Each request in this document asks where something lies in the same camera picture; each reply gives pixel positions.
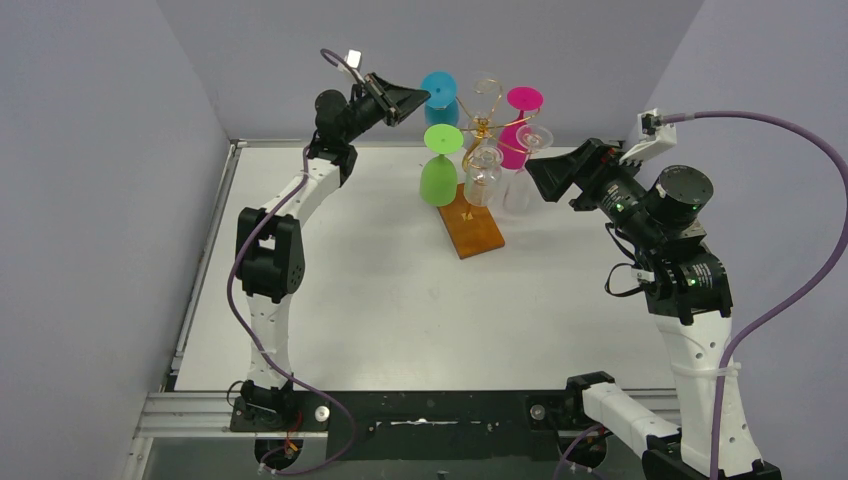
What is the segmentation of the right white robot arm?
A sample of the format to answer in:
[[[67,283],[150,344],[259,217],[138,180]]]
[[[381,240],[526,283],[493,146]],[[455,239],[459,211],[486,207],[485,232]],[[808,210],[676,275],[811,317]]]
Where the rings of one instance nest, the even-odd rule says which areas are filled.
[[[572,152],[525,165],[548,202],[576,187],[570,205],[602,212],[607,231],[637,280],[662,335],[680,420],[651,413],[603,372],[571,377],[566,401],[578,426],[599,424],[639,457],[648,479],[777,479],[745,417],[739,367],[724,361],[732,332],[732,295],[722,262],[705,244],[701,210],[714,188],[699,170],[672,165],[650,188],[619,149],[589,139]]]

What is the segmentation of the clear patterned wine glass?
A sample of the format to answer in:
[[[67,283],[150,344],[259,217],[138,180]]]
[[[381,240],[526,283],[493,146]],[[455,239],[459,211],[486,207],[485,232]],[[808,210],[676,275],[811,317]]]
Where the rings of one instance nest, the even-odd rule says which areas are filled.
[[[468,160],[463,195],[475,207],[487,207],[502,175],[502,152],[492,146],[478,146]]]

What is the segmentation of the blue plastic wine glass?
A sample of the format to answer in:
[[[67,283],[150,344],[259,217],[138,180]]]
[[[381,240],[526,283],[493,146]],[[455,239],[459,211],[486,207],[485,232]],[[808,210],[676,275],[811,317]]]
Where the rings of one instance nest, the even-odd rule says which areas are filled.
[[[430,94],[424,105],[427,125],[446,124],[456,127],[459,122],[459,104],[454,77],[445,71],[434,71],[422,80],[420,88]]]

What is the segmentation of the green plastic wine glass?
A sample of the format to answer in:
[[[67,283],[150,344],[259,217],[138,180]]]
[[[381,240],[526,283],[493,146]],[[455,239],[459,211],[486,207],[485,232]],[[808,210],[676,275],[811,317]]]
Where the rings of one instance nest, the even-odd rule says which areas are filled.
[[[423,166],[419,195],[428,205],[447,206],[455,199],[458,184],[456,167],[449,155],[462,148],[463,134],[452,125],[435,124],[425,131],[423,140],[435,156]]]

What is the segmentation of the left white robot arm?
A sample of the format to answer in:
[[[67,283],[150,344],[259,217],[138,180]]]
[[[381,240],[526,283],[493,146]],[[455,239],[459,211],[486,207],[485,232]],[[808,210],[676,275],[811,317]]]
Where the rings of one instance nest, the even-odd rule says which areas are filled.
[[[326,90],[314,102],[315,131],[302,152],[299,174],[272,200],[244,208],[237,218],[235,260],[227,301],[251,341],[247,377],[233,420],[241,431],[282,431],[301,411],[288,353],[289,313],[305,273],[302,229],[351,176],[354,140],[378,123],[394,127],[431,97],[424,89],[366,75],[349,95]]]

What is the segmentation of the clear tall flute glass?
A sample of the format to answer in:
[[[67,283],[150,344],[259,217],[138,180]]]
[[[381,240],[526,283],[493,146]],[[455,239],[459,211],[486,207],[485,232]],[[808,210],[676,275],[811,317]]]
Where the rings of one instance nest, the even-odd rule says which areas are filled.
[[[516,141],[524,151],[515,173],[508,182],[503,208],[511,214],[523,213],[530,201],[533,180],[525,168],[526,161],[535,153],[548,148],[553,143],[553,134],[544,126],[534,123],[522,125],[516,130]]]

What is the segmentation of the clear round wine glass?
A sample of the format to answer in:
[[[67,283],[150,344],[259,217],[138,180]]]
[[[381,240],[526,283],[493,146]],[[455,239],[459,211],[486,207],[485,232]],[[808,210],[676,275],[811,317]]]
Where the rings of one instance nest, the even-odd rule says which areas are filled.
[[[464,97],[468,112],[473,117],[473,120],[470,120],[467,124],[467,127],[472,129],[468,137],[469,148],[492,143],[489,137],[494,135],[495,111],[503,98],[503,94],[503,85],[496,75],[483,71],[477,71],[472,75],[470,93],[467,97]],[[479,119],[488,122],[488,131],[484,134],[477,132],[477,121]]]

